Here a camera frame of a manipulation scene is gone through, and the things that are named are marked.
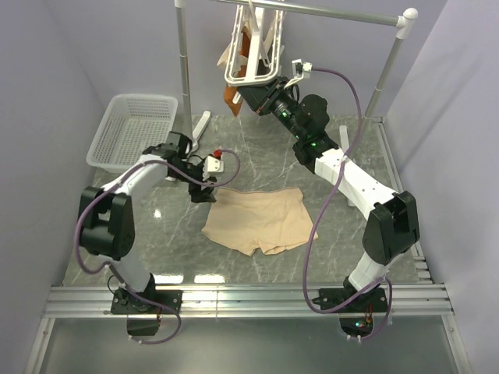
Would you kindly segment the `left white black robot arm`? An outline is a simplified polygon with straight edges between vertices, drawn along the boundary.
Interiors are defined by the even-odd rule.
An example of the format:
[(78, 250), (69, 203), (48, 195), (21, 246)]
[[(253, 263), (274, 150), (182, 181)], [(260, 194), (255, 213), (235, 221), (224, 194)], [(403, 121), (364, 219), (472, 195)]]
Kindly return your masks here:
[(119, 285), (112, 311), (121, 314), (172, 314), (179, 311), (181, 294), (160, 292), (133, 248), (136, 230), (134, 206), (146, 192), (166, 178), (188, 185), (194, 203), (212, 203), (215, 174), (223, 170), (221, 151), (189, 161), (193, 143), (179, 132), (170, 132), (163, 143), (149, 146), (138, 161), (114, 181), (100, 188), (87, 187), (80, 197), (75, 233), (78, 249), (102, 258)]

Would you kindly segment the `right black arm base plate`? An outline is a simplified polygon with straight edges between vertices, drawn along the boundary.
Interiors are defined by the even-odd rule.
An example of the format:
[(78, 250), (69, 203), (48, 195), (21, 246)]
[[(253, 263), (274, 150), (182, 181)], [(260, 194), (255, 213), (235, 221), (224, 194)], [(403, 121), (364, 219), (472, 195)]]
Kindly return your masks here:
[[(331, 309), (340, 305), (352, 296), (351, 291), (344, 288), (321, 288), (319, 295), (313, 299), (313, 304), (318, 305), (321, 310)], [(338, 310), (338, 313), (364, 313), (364, 312), (386, 312), (388, 311), (388, 297), (385, 290), (380, 287), (361, 294), (349, 304)]]

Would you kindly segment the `beige underwear shorts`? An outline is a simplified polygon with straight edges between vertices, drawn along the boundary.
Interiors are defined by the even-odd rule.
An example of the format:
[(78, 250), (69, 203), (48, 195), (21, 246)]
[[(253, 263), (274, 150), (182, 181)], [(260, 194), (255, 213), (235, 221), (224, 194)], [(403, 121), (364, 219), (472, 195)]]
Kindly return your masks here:
[(240, 192), (220, 188), (202, 232), (212, 242), (252, 256), (276, 255), (309, 241), (313, 222), (299, 188)]

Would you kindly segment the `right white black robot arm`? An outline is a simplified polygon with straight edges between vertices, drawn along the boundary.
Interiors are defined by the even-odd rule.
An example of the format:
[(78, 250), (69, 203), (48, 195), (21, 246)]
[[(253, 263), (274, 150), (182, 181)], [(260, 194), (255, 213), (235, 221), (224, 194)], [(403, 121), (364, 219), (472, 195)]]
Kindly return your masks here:
[(330, 182), (333, 191), (341, 192), (366, 219), (361, 259), (345, 278), (334, 306), (317, 310), (326, 314), (348, 307), (358, 312), (370, 304), (393, 261), (419, 241), (416, 200), (410, 192), (396, 192), (379, 183), (355, 164), (326, 133), (327, 101), (316, 94), (298, 101), (287, 83), (278, 77), (237, 91), (252, 111), (273, 115), (286, 127), (296, 138), (293, 151), (299, 163)]

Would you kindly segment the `white clip drying hanger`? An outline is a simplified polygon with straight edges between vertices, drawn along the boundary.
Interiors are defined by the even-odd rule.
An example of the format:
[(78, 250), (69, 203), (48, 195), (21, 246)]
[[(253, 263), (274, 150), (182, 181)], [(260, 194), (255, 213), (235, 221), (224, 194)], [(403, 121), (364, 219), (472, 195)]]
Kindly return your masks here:
[[(229, 43), (231, 45), (229, 62), (225, 68), (225, 82), (227, 85), (263, 86), (279, 74), (281, 70), (281, 53), (283, 51), (281, 41), (285, 12), (282, 10), (272, 12), (271, 21), (274, 15), (277, 15), (277, 22), (272, 34), (273, 46), (270, 49), (270, 54), (268, 54), (263, 46), (271, 25), (271, 21), (269, 23), (265, 21), (266, 11), (264, 7), (258, 6), (253, 1), (242, 1), (237, 4), (232, 39)], [(251, 33), (247, 65), (241, 68), (239, 49), (242, 44), (243, 16), (250, 17), (253, 31)]]

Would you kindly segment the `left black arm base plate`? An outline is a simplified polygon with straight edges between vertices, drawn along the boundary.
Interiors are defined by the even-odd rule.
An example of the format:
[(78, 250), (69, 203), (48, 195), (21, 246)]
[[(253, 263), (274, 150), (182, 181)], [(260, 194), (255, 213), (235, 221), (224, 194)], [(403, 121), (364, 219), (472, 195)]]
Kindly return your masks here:
[[(166, 305), (170, 309), (179, 312), (182, 304), (182, 291), (154, 291), (150, 300), (155, 304)], [(152, 305), (143, 302), (135, 296), (132, 296), (128, 291), (119, 288), (115, 292), (115, 296), (111, 303), (110, 313), (112, 315), (145, 315), (160, 313), (160, 308), (155, 304)]]

